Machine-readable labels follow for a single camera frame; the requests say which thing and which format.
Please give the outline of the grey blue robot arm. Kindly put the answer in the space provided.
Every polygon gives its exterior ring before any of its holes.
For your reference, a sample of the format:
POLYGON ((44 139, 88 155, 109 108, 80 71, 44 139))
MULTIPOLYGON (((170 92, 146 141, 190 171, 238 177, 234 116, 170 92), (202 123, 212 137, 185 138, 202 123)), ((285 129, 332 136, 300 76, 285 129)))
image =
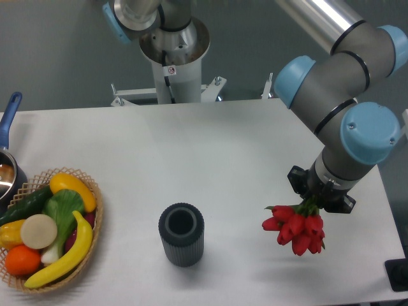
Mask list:
MULTIPOLYGON (((356 97, 407 62, 407 36, 390 25, 371 26, 343 1, 280 1, 279 6, 329 53, 322 63, 307 56, 293 59, 267 86, 324 145, 308 170, 294 166, 288 179, 303 201, 348 214, 355 204, 348 192, 400 138, 388 108, 356 97)), ((217 98, 220 80, 201 86, 201 60, 210 40, 189 1, 107 1, 103 14, 121 42, 139 42, 152 65, 158 103, 217 98)))

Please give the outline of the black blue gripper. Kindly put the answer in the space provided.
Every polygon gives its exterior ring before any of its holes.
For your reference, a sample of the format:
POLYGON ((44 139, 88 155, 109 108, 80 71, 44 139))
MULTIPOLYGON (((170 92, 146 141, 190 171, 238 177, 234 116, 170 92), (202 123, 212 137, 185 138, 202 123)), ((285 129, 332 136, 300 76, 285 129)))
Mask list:
POLYGON ((347 194, 350 188, 339 189, 334 183, 321 180, 314 165, 309 171, 294 165, 287 178, 296 194, 306 198, 310 191, 320 208, 328 213, 350 214, 356 204, 356 200, 347 194))

